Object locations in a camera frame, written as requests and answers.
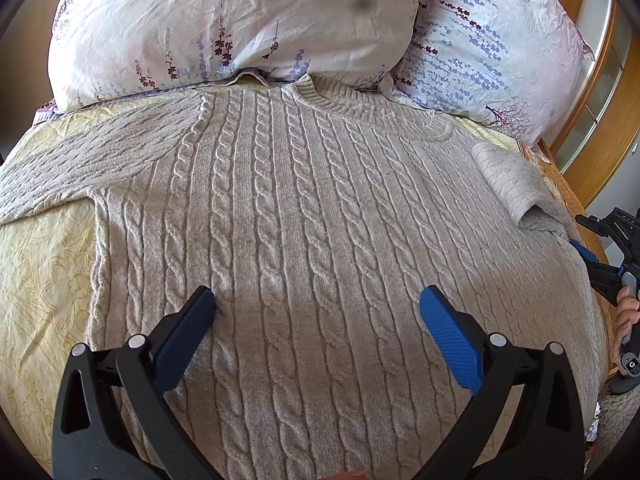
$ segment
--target pillowcase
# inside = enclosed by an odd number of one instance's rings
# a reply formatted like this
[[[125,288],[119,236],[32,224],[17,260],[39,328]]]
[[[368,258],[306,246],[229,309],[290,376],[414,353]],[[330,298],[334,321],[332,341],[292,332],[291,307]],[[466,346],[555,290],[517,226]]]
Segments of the pillowcase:
[[[564,124],[589,55],[557,0],[420,0],[411,45],[380,90],[531,147]]]
[[[375,88],[418,0],[60,0],[49,78],[60,111],[137,92],[305,72]]]

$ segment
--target sweater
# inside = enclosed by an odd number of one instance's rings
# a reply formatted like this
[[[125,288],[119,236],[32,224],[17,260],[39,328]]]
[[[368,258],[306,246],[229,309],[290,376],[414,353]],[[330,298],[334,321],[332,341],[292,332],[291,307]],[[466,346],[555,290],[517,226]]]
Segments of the sweater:
[[[0,224],[94,201],[93,349],[210,286],[213,328],[165,398],[226,478],[410,478],[469,398],[420,319],[425,286],[517,345],[561,342],[587,424],[606,373],[570,222],[476,143],[445,114],[308,75],[184,90],[7,168]]]

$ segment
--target bed sheet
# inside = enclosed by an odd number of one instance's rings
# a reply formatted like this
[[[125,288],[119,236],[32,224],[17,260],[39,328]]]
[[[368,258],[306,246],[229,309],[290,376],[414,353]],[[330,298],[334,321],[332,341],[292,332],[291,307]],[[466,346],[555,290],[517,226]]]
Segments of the bed sheet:
[[[250,78],[238,84],[260,85]],[[144,103],[145,98],[123,100],[38,124],[20,140],[2,169]],[[460,124],[536,163],[537,158],[515,140],[469,120]],[[548,183],[568,206],[573,204],[571,213],[575,214],[575,204],[584,211],[557,169],[547,171],[552,175]],[[49,471],[58,385],[68,351],[83,339],[88,318],[94,223],[93,203],[79,200],[0,228],[0,406],[26,447]],[[604,254],[597,238],[587,245]],[[605,318],[610,331],[610,320]]]

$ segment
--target round joint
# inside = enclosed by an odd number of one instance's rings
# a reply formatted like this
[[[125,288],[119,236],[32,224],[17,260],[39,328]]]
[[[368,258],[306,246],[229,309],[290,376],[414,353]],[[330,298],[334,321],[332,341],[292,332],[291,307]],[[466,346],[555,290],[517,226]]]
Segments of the round joint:
[[[79,355],[84,354],[85,350],[86,350],[86,345],[84,343],[78,343],[77,345],[74,345],[74,347],[71,349],[71,355],[78,357]]]
[[[560,343],[556,343],[553,341],[549,345],[549,350],[551,350],[556,355],[562,355],[564,353],[564,347]]]
[[[492,345],[499,346],[499,347],[505,346],[507,344],[507,338],[505,338],[505,336],[503,336],[499,332],[491,334],[489,336],[489,341],[491,342]]]
[[[142,334],[132,335],[129,338],[129,348],[140,348],[146,342],[146,337]]]

